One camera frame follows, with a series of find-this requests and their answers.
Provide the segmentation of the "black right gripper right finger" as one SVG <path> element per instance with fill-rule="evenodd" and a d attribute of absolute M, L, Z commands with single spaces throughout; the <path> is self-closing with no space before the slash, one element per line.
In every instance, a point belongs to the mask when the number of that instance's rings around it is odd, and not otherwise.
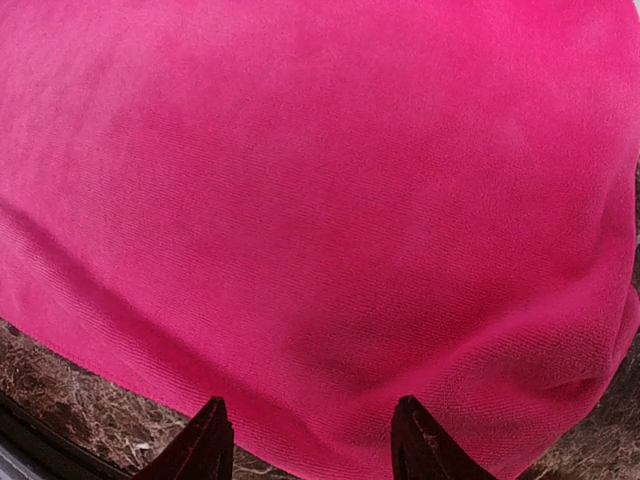
<path fill-rule="evenodd" d="M 415 396 L 402 397 L 394 409 L 391 454 L 395 480 L 495 480 Z"/>

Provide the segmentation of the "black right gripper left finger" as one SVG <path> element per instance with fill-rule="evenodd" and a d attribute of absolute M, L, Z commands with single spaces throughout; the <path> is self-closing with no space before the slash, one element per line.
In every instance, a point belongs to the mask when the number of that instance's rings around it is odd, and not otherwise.
<path fill-rule="evenodd" d="M 231 480 L 234 430 L 222 398 L 211 397 L 133 480 Z"/>

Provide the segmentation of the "pink microfibre towel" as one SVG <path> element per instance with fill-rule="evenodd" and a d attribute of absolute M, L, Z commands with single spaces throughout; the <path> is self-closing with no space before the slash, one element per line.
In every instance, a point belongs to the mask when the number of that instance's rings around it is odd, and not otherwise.
<path fill-rule="evenodd" d="M 513 479 L 639 327 L 630 1 L 5 1 L 1 314 L 306 479 Z"/>

